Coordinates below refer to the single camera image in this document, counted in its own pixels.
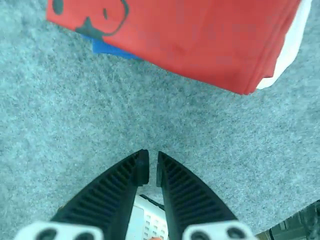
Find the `gray carpet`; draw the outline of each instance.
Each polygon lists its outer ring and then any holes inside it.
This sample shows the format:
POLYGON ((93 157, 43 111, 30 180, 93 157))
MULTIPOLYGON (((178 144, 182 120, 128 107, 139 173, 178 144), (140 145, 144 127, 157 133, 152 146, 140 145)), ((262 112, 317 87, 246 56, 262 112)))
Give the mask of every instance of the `gray carpet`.
POLYGON ((0 0, 0 239, 48 220, 93 178, 150 150, 200 176, 255 233, 320 199, 320 1, 296 61, 241 96, 148 62, 93 55, 45 19, 45 0, 0 0))

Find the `screw hole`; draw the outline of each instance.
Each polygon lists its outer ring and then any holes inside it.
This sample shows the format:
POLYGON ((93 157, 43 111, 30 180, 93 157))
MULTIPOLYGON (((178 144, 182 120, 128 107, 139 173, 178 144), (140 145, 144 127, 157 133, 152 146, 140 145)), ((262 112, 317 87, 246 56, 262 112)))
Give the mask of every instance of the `screw hole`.
POLYGON ((196 232, 192 233, 191 240, 210 240, 210 238, 203 231, 196 231, 196 232))
POLYGON ((57 231, 53 228, 48 228, 40 232, 36 237, 36 240, 54 240, 57 235, 57 231))
POLYGON ((245 233, 237 228, 237 227, 231 227, 227 230, 228 236, 232 239, 244 239, 246 237, 245 233))

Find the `blue object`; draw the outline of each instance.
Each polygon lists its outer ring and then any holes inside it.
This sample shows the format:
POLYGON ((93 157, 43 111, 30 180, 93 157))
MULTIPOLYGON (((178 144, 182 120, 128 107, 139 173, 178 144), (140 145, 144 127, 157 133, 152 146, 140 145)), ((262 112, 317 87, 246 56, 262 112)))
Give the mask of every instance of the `blue object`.
POLYGON ((86 39, 90 39, 92 42, 92 52, 94 54, 111 54, 119 57, 123 57, 125 59, 141 59, 127 51, 124 51, 118 47, 112 46, 103 41, 93 39, 87 36, 84 36, 86 39))

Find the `white object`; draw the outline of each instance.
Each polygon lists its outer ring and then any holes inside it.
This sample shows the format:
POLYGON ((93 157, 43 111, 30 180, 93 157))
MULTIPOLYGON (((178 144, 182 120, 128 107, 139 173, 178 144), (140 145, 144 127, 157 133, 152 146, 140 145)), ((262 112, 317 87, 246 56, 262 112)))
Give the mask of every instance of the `white object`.
POLYGON ((22 228, 15 236, 14 240, 36 240, 41 233, 44 233, 46 230, 53 230, 56 232, 54 240, 75 240, 80 234, 87 233, 91 234, 94 237, 94 240, 104 240, 103 232, 98 227, 54 221, 36 221, 22 228))
POLYGON ((282 50, 276 60, 273 77, 263 78, 256 87, 257 89, 264 89, 274 84, 286 68, 296 59, 310 13, 311 2, 312 0, 301 0, 293 22, 285 35, 282 50))
MULTIPOLYGON (((165 211, 138 195, 136 195, 134 199, 133 209, 134 208, 140 208, 143 210, 142 219, 144 221, 144 225, 141 229, 141 240, 149 240, 155 237, 161 238, 162 240, 168 240, 168 226, 165 211)), ((141 216, 131 214, 130 222, 135 221, 135 219, 138 218, 141 219, 141 216)), ((129 234, 126 235, 125 239, 131 240, 129 234)))
POLYGON ((238 220, 188 226, 182 240, 258 240, 248 226, 238 220))

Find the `ribbed rubber pad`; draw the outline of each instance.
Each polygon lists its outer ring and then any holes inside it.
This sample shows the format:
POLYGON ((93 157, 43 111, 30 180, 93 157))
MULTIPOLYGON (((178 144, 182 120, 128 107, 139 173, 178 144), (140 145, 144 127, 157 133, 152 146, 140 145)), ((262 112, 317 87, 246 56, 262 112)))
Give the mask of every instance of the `ribbed rubber pad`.
POLYGON ((99 227, 104 239, 125 240, 137 188, 149 182, 149 153, 140 150, 102 173, 51 221, 99 227))
POLYGON ((237 219, 203 181, 163 152, 158 154, 157 186, 162 188, 170 240, 181 240, 192 224, 237 219))

